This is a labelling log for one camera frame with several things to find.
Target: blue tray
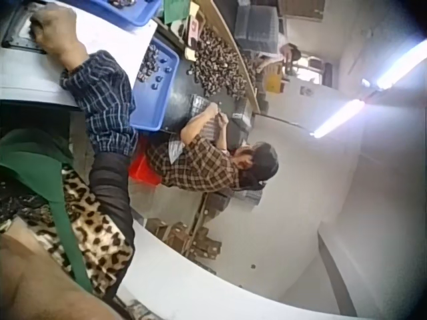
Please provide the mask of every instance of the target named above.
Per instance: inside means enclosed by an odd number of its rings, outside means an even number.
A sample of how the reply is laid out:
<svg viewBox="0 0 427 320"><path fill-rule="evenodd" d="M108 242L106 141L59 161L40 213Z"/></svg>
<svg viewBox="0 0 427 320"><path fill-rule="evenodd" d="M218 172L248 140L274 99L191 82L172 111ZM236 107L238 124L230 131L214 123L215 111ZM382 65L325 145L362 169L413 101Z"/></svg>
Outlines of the blue tray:
<svg viewBox="0 0 427 320"><path fill-rule="evenodd" d="M74 7L85 10L118 27L142 27L155 15L160 8L161 0L136 0L134 5L118 9L108 3L108 0L62 0Z"/></svg>
<svg viewBox="0 0 427 320"><path fill-rule="evenodd" d="M146 82L138 79L133 86L133 98L135 99L136 110L131 114L131 126L148 131L158 131L165 117L167 101L172 89L173 80L179 65L178 55L162 42L153 38L151 44L159 49L158 60L167 59L166 63L159 62L159 71L154 73ZM165 72L165 68L170 67L170 73ZM158 83L155 78L162 76L157 90L151 86Z"/></svg>

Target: fluorescent light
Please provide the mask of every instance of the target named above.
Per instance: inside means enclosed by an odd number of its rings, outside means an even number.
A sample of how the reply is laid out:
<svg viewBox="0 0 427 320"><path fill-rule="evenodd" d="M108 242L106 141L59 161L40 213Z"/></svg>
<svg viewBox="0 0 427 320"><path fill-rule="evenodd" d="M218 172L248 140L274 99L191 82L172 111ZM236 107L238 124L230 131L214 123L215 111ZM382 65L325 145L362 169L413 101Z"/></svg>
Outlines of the fluorescent light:
<svg viewBox="0 0 427 320"><path fill-rule="evenodd" d="M344 122L357 115L364 106L365 102L357 99L347 102L340 110L338 110L333 116L326 120L324 124L318 127L311 135L316 139L327 135L336 127L339 127Z"/></svg>
<svg viewBox="0 0 427 320"><path fill-rule="evenodd" d="M362 85L363 85L364 87L369 88L369 87L371 86L371 82L369 82L369 81L368 81L368 80L366 80L366 79L362 79Z"/></svg>
<svg viewBox="0 0 427 320"><path fill-rule="evenodd" d="M387 90L411 71L417 64L427 58L427 40L405 53L393 66L377 81L379 88Z"/></svg>

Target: plaid shirt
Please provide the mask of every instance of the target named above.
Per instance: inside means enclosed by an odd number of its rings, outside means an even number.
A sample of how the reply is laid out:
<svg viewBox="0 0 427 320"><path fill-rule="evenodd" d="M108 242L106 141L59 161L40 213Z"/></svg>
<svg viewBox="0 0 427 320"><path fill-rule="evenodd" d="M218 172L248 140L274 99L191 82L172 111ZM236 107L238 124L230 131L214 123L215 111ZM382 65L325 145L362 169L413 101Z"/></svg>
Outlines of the plaid shirt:
<svg viewBox="0 0 427 320"><path fill-rule="evenodd" d="M203 192L239 187L239 170L230 157L200 135L185 146L173 164L169 160L168 142L150 145L147 158L168 187Z"/></svg>
<svg viewBox="0 0 427 320"><path fill-rule="evenodd" d="M137 131L129 124L135 110L126 72L107 51L98 51L72 73L62 72L60 84L71 92L85 113L86 129L95 154L130 156Z"/></svg>

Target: red bin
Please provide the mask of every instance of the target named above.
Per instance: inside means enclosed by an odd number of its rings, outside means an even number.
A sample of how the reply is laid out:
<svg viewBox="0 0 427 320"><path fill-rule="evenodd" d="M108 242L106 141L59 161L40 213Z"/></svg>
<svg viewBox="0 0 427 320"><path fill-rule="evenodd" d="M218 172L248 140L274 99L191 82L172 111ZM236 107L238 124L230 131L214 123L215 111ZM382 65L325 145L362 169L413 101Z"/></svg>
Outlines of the red bin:
<svg viewBox="0 0 427 320"><path fill-rule="evenodd" d="M161 183L161 177L149 167L147 156L145 155L146 148L147 141L141 139L139 141L139 154L129 168L129 176L136 181L156 186Z"/></svg>

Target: hand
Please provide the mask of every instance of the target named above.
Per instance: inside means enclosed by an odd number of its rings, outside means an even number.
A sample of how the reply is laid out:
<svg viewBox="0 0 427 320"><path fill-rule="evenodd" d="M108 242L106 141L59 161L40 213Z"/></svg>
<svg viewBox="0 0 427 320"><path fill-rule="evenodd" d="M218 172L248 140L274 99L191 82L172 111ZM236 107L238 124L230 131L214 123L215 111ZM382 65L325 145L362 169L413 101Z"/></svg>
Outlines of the hand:
<svg viewBox="0 0 427 320"><path fill-rule="evenodd" d="M76 14L72 9L48 3L36 11L30 21L35 42L57 57L69 71L89 58L84 44L77 38Z"/></svg>
<svg viewBox="0 0 427 320"><path fill-rule="evenodd" d="M204 111L207 115L209 115L209 118L215 117L220 110L218 109L218 105L214 102L211 102L211 104L206 108Z"/></svg>
<svg viewBox="0 0 427 320"><path fill-rule="evenodd" d="M224 128L226 128L227 127L227 124L228 124L228 117L227 117L227 115L225 114L225 113L222 113L222 112L220 112L220 113L218 113L220 116L218 117L218 123L219 123L219 125L220 125L220 128L221 129L224 129Z"/></svg>

